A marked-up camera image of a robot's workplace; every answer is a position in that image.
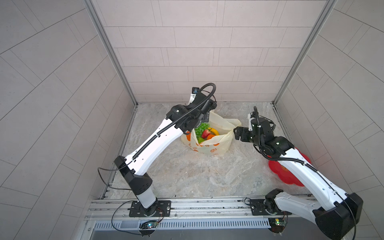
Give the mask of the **red flower-shaped plate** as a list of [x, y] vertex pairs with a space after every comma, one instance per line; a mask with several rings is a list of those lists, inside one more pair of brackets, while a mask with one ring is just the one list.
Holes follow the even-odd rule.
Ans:
[[310, 168], [310, 159], [298, 149], [290, 148], [284, 154], [277, 152], [274, 155], [267, 154], [268, 164], [272, 172], [288, 185], [307, 187], [314, 189], [316, 178]]

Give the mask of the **cream plastic shopping bag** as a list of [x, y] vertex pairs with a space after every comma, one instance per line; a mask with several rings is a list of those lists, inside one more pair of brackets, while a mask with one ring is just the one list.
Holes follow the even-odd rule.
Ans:
[[209, 128], [216, 129], [219, 132], [218, 136], [215, 136], [210, 140], [205, 139], [205, 141], [199, 145], [198, 138], [193, 129], [189, 134], [182, 135], [181, 141], [191, 150], [198, 153], [207, 155], [220, 155], [226, 153], [234, 139], [233, 130], [242, 125], [240, 120], [225, 119], [212, 112], [210, 113], [208, 124], [210, 125]]

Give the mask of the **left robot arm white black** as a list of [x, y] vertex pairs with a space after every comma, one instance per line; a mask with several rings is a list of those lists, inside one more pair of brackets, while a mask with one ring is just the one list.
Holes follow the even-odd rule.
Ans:
[[114, 163], [139, 201], [145, 215], [151, 216], [158, 208], [152, 190], [153, 180], [147, 170], [154, 160], [177, 138], [187, 135], [209, 120], [209, 112], [217, 107], [213, 98], [214, 83], [193, 88], [187, 105], [175, 105], [166, 114], [157, 130], [135, 151], [126, 157], [118, 156]]

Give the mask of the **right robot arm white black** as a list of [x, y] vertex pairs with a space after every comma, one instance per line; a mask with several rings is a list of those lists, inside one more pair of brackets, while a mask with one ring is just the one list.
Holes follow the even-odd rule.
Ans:
[[304, 200], [274, 189], [265, 196], [265, 211], [270, 215], [289, 212], [318, 226], [331, 240], [341, 240], [350, 231], [357, 231], [363, 200], [356, 193], [348, 194], [312, 164], [285, 137], [274, 135], [275, 123], [260, 116], [257, 110], [248, 115], [249, 126], [234, 129], [236, 140], [253, 144], [265, 159], [279, 163], [290, 171], [316, 198]]

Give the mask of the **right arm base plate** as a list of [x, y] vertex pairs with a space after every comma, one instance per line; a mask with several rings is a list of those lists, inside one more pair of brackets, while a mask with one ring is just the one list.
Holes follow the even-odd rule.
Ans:
[[272, 207], [268, 207], [266, 204], [266, 200], [262, 199], [249, 199], [245, 200], [245, 203], [251, 208], [251, 212], [253, 216], [290, 216], [292, 213], [287, 211], [280, 211], [273, 209]]

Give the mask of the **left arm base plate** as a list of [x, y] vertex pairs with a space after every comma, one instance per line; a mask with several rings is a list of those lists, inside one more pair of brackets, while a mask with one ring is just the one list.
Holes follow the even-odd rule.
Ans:
[[129, 217], [169, 217], [171, 203], [171, 201], [156, 200], [149, 208], [146, 209], [139, 201], [134, 201], [130, 207]]

